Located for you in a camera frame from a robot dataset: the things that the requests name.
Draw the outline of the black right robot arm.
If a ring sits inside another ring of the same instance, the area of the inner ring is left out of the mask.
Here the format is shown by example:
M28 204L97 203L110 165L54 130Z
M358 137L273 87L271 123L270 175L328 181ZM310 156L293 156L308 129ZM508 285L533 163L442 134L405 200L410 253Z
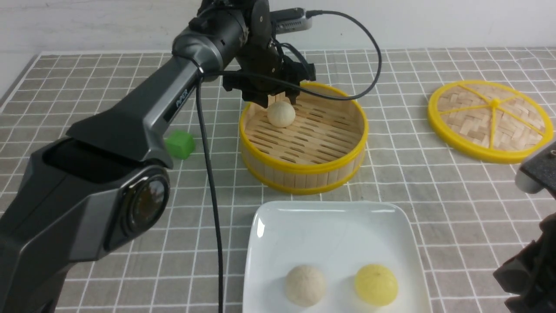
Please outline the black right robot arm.
M354 275L365 243L387 246L401 290L419 293L417 306L400 305L396 313L506 313L509 296L493 271L541 234L539 223L554 212L546 191L526 195L513 183L518 166L479 162L449 148L426 121L426 104L403 95L407 113L389 115L388 133L371 135L375 148L355 179L325 194L292 195L289 201L332 201L336 209L358 208L357 201L390 202L401 213L358 216L339 230L326 230L332 255L350 261Z

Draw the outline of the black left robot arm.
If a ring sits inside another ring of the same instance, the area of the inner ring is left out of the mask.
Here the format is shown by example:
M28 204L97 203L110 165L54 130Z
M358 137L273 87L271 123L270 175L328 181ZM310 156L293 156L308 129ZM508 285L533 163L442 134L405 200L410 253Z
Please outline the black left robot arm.
M1 311L53 313L68 271L98 261L153 227L169 201L173 161L163 135L202 81L236 60L225 89L248 101L299 92L314 68L284 57L277 33L310 27L306 10L266 0L204 0L173 40L172 56L117 104L75 122L30 155L1 217Z

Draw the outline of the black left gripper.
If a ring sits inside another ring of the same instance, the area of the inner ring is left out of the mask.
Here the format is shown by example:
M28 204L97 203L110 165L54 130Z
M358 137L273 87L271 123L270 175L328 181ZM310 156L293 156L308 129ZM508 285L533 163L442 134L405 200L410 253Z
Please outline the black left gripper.
M297 104L300 91L273 83L267 79L253 77L254 74L300 85L301 81L316 81L313 63L302 58L296 62L284 55L281 48L268 44L265 48L248 43L240 48L238 42L222 42L223 60L231 61L231 52L237 52L235 60L241 69L223 76L222 86L226 91L236 89L242 92L245 102L256 103L268 108L269 96L285 93L291 105Z

